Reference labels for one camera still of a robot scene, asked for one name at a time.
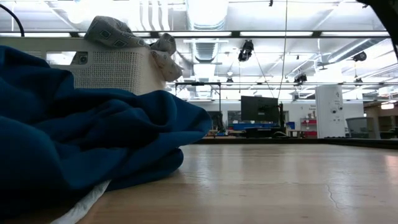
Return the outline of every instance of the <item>white fabric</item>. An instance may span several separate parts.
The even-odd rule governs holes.
[[[111,181],[105,181],[98,184],[84,196],[76,205],[60,218],[51,222],[51,224],[75,224],[81,220],[94,205],[94,203],[104,194]]]

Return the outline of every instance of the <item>wooden table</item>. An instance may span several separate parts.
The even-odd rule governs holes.
[[[79,224],[398,220],[398,151],[316,144],[183,151],[174,175],[105,193]]]

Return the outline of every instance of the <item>exposed ceiling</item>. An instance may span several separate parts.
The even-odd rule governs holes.
[[[127,22],[133,30],[138,31],[167,30],[167,26],[171,30],[190,30],[194,27],[189,26],[188,22],[188,1],[195,2],[195,0],[80,0],[78,4],[76,4],[78,1],[67,0],[0,2],[15,12],[27,32],[84,32],[95,15],[116,17]],[[223,30],[384,30],[372,9],[370,7],[363,8],[363,4],[354,0],[288,0],[287,6],[286,1],[274,0],[272,7],[269,7],[269,1],[260,0],[230,0],[229,2],[228,0],[219,0],[217,4],[214,1],[200,0],[200,6],[196,6],[194,10],[199,15],[203,13],[205,19],[209,19],[207,17],[223,17],[217,13],[222,13],[220,4],[225,2],[227,5],[225,6]],[[167,14],[164,14],[166,6],[168,10]],[[158,15],[153,15],[153,7]],[[164,15],[167,16],[167,20],[162,19]],[[16,23],[12,22],[9,14],[0,11],[0,32],[10,31],[17,32],[19,29]],[[176,40],[177,50],[192,60],[195,54],[194,44],[184,43],[186,39]],[[207,76],[206,78],[210,82],[218,80],[225,82],[229,77],[227,73],[232,72],[230,77],[234,82],[263,82],[264,76],[268,82],[280,82],[281,80],[292,82],[294,76],[301,72],[307,74],[309,82],[353,82],[355,75],[363,76],[364,82],[398,81],[398,79],[393,79],[398,74],[395,67],[366,78],[368,75],[383,71],[383,68],[397,63],[389,39],[380,41],[376,45],[368,45],[369,48],[364,50],[368,55],[367,60],[356,62],[356,68],[352,60],[342,60],[336,64],[327,65],[328,70],[319,70],[321,67],[316,65],[318,62],[323,62],[321,58],[323,60],[328,54],[335,53],[354,41],[360,42],[367,38],[308,38],[286,39],[286,41],[282,38],[252,39],[255,53],[247,62],[241,63],[237,58],[244,39],[219,38],[219,40],[223,42],[218,43],[215,48],[213,63],[217,63],[217,65],[210,69],[212,72],[203,72],[200,70],[203,70],[204,67],[195,67],[193,72],[184,72],[184,79],[197,80],[198,77]],[[283,76],[288,76],[288,79],[282,78],[282,71]],[[313,93],[314,87],[305,86],[301,88],[304,89],[301,91],[300,88],[297,90],[294,86],[285,86],[282,88],[281,98],[291,97],[294,90]],[[264,85],[224,86],[224,88],[250,89],[240,92],[239,90],[224,91],[223,98],[229,96],[229,99],[239,98],[240,94],[271,95],[269,90],[258,90],[267,89],[267,86]],[[368,93],[377,89],[377,86],[369,86],[369,88],[351,91],[355,94],[347,93],[346,96],[357,98],[358,93]],[[180,94],[182,94],[181,97],[200,97],[189,91],[181,91]]]

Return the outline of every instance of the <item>patterned cloth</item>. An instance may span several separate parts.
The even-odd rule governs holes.
[[[96,16],[86,32],[85,39],[113,48],[147,47],[166,81],[172,82],[182,75],[182,69],[171,58],[176,51],[176,45],[174,37],[170,34],[163,34],[157,42],[149,45],[144,39],[133,35],[126,23],[112,17]]]

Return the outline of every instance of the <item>white laundry basket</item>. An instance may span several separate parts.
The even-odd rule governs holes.
[[[145,47],[111,49],[83,38],[58,37],[1,37],[0,44],[46,60],[49,52],[87,52],[83,65],[51,65],[71,71],[76,88],[119,88],[141,95],[165,87]]]

